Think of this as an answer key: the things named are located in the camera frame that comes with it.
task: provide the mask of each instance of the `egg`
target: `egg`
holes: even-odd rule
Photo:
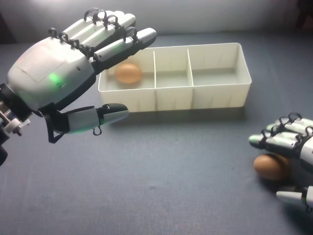
[[[266,154],[257,157],[254,161],[255,171],[268,180],[282,180],[291,172],[290,161],[277,154]]]
[[[132,84],[142,78],[142,71],[138,65],[124,63],[116,68],[115,77],[122,83]]]

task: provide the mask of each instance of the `background wall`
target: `background wall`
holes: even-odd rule
[[[18,42],[59,32],[89,8],[121,10],[137,18],[137,28],[158,34],[276,29],[294,26],[296,0],[0,0],[0,12]]]

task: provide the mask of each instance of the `table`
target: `table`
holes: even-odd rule
[[[258,178],[248,137],[290,111],[313,118],[313,34],[159,36],[154,47],[238,42],[252,77],[244,108],[135,113],[103,134],[49,144],[35,115],[4,147],[1,235],[308,235],[313,217]],[[1,82],[30,44],[1,45]],[[101,106],[97,84],[67,110]],[[313,177],[293,165],[293,179]]]

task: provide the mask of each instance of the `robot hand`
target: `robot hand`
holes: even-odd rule
[[[59,111],[88,90],[96,75],[155,41],[153,29],[137,32],[134,25],[132,14],[92,8],[61,33],[51,28],[51,37],[29,48],[10,69],[7,84],[0,85],[0,146],[10,133],[20,135],[32,112],[45,118],[51,143],[127,116],[121,104]]]
[[[253,147],[277,153],[286,158],[297,158],[302,167],[313,173],[313,121],[302,118],[297,113],[279,118],[262,130],[260,135],[252,135],[249,142]],[[277,197],[287,203],[301,204],[307,212],[313,208],[313,186],[291,188],[277,192]]]

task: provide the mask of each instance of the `white plastic box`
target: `white plastic box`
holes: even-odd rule
[[[141,81],[120,83],[116,65],[100,74],[98,89],[104,104],[131,112],[242,107],[251,84],[238,43],[147,48],[122,63],[139,65]]]

